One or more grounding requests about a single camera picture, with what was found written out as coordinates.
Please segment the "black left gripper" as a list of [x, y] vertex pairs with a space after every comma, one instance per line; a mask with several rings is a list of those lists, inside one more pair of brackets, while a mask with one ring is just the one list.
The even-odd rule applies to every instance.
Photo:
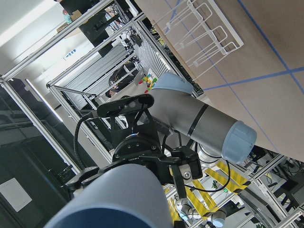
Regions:
[[66, 186], [70, 190], [85, 188], [114, 168], [125, 164], [139, 164], [148, 168], [161, 185], [174, 184], [179, 198], [184, 199], [187, 197], [184, 182], [203, 177], [198, 153], [182, 145], [174, 149], [165, 145], [164, 148], [170, 151], [171, 156], [166, 156], [155, 140], [132, 134], [118, 144], [108, 166], [84, 168]]

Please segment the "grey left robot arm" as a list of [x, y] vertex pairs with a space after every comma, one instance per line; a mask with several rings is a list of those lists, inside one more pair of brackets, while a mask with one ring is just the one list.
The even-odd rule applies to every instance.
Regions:
[[161, 184], [174, 184], [183, 199], [185, 181], [203, 176], [199, 145], [209, 156], [241, 163], [257, 140], [254, 129], [194, 98], [192, 91], [187, 80], [166, 72], [149, 93], [104, 103], [79, 121], [110, 119], [114, 154], [108, 169], [146, 166]]

